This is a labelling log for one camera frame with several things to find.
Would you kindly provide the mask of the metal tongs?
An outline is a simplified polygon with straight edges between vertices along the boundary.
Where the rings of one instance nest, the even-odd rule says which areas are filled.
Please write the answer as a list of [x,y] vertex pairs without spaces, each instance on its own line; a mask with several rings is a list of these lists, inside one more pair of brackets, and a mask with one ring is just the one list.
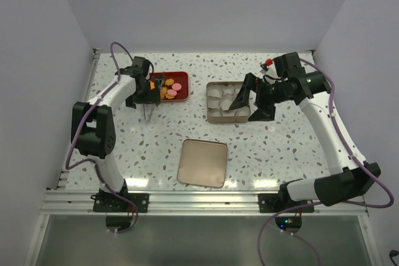
[[143,105],[144,120],[149,123],[155,108],[161,103],[161,88],[166,80],[165,73],[153,75],[150,83],[154,83],[154,89],[150,90],[148,101]]

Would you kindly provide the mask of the square cookie tin box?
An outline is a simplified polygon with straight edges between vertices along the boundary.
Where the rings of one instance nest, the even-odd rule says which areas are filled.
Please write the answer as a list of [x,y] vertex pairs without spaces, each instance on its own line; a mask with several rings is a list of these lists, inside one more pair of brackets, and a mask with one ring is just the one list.
[[238,95],[242,82],[209,82],[206,86],[208,122],[215,125],[246,123],[251,115],[249,105],[229,110]]

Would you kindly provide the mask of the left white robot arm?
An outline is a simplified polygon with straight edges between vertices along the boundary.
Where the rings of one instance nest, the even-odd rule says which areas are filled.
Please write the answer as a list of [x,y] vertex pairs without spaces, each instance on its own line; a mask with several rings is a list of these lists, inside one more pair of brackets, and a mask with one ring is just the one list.
[[72,107],[71,146],[65,168],[92,163],[100,189],[110,193],[108,205],[118,212],[129,206],[130,197],[121,191],[125,180],[113,154],[117,141],[113,116],[122,105],[136,109],[139,105],[160,104],[162,78],[151,81],[152,75],[153,64],[144,57],[134,57],[130,66],[117,70],[113,82],[96,97]]

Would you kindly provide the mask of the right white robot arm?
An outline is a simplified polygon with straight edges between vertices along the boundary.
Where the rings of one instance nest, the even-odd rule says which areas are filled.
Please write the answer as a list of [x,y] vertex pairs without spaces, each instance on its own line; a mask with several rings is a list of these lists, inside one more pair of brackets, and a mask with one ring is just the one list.
[[230,110],[249,103],[255,92],[256,111],[249,121],[273,121],[276,104],[293,101],[311,124],[324,152],[329,175],[316,179],[297,179],[280,185],[277,196],[270,201],[273,211],[293,211],[308,201],[325,206],[363,196],[381,174],[377,163],[368,163],[357,151],[334,105],[334,88],[320,71],[307,72],[304,60],[296,52],[268,60],[274,65],[277,78],[270,83],[252,73],[246,74]]

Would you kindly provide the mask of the pink round cookie lower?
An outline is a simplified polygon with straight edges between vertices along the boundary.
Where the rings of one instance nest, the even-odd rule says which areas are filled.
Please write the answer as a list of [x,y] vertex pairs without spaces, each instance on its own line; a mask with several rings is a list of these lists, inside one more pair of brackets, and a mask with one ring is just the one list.
[[168,89],[167,90],[167,94],[171,97],[175,97],[177,95],[177,91],[173,90],[173,89]]

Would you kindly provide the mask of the pink round cookie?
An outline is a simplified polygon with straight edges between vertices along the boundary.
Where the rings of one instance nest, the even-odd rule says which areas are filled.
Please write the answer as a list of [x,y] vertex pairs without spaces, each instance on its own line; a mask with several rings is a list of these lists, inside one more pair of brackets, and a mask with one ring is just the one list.
[[174,90],[174,91],[180,91],[181,89],[182,89],[182,86],[181,86],[181,84],[180,83],[174,83],[173,85],[172,85],[172,89]]
[[167,94],[171,97],[175,97],[177,95],[177,91],[173,90],[173,89],[168,89],[167,90]]

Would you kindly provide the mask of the orange cookie top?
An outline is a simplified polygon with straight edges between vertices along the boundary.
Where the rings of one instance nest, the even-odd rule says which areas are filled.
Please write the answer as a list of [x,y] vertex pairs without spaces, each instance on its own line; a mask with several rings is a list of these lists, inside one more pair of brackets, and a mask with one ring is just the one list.
[[165,81],[166,86],[172,86],[174,84],[174,80],[172,78],[169,78]]

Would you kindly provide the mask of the pink round cookie upper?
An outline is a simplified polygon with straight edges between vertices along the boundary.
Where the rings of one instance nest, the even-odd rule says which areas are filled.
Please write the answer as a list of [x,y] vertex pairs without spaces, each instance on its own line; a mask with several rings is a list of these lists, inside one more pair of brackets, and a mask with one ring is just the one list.
[[180,83],[174,83],[173,85],[172,85],[172,89],[174,90],[174,91],[180,91],[181,89],[182,89],[182,86],[181,86],[181,84]]

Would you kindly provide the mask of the red rectangular tray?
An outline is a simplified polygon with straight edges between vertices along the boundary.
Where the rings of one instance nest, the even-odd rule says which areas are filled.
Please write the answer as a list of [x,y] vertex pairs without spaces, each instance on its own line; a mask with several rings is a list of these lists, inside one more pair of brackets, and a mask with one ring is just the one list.
[[[174,83],[180,83],[182,86],[182,89],[177,92],[177,95],[174,97],[172,100],[167,100],[166,98],[161,99],[161,102],[183,102],[185,101],[188,96],[189,96],[189,82],[188,82],[188,74],[186,72],[156,72],[153,75],[158,75],[160,73],[165,73],[166,75],[166,80],[169,78],[172,78],[174,80]],[[172,86],[166,86],[165,83],[163,87],[166,87],[167,89],[172,89]]]

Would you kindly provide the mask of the square tin lid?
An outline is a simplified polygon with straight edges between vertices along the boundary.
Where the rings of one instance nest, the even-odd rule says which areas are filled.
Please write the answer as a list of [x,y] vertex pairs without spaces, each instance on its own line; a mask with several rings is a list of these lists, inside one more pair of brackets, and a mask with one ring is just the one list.
[[181,148],[177,180],[209,188],[224,186],[228,159],[225,143],[186,139]]

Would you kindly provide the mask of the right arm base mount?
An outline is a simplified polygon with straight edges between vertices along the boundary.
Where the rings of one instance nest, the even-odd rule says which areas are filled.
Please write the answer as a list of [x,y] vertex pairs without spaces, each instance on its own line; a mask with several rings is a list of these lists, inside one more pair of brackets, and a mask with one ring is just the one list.
[[277,213],[284,209],[307,204],[307,201],[293,201],[287,191],[287,184],[281,184],[277,193],[258,194],[257,201],[260,213]]

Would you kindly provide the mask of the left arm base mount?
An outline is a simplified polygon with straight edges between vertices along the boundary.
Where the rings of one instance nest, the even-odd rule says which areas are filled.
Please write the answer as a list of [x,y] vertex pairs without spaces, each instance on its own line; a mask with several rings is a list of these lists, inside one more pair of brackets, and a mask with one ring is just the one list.
[[146,213],[150,202],[150,195],[143,192],[129,192],[124,186],[117,195],[99,190],[91,195],[94,201],[94,212],[138,212]]

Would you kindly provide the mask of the aluminium front rail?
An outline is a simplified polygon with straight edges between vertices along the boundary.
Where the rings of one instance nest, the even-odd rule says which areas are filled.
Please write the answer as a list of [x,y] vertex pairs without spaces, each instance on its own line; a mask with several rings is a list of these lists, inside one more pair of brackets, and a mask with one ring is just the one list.
[[[40,214],[93,215],[95,191],[46,191]],[[263,215],[255,191],[138,192],[148,203],[146,216],[257,216]]]

